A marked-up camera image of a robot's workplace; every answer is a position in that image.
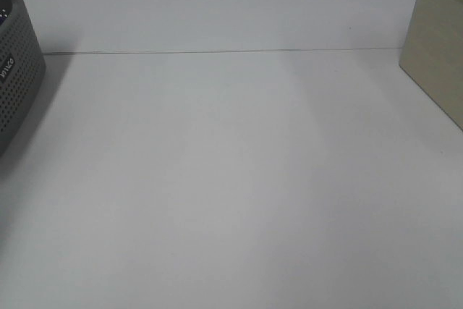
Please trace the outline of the grey perforated plastic basket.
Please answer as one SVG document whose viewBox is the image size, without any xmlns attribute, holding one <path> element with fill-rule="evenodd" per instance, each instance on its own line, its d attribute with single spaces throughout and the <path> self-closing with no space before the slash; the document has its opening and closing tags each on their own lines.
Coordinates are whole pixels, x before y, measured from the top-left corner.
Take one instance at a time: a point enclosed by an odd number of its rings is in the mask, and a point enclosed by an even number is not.
<svg viewBox="0 0 463 309">
<path fill-rule="evenodd" d="M 1 152 L 27 116 L 46 63 L 24 0 L 1 0 L 9 13 L 1 25 Z"/>
</svg>

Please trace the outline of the beige storage box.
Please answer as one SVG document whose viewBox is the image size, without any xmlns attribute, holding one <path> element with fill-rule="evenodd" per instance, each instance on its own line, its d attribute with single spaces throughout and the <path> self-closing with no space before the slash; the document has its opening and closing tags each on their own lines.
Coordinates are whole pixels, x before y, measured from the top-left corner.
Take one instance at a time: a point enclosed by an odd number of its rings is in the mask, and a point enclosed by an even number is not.
<svg viewBox="0 0 463 309">
<path fill-rule="evenodd" d="M 416 0 L 399 66 L 462 127 L 462 0 Z"/>
</svg>

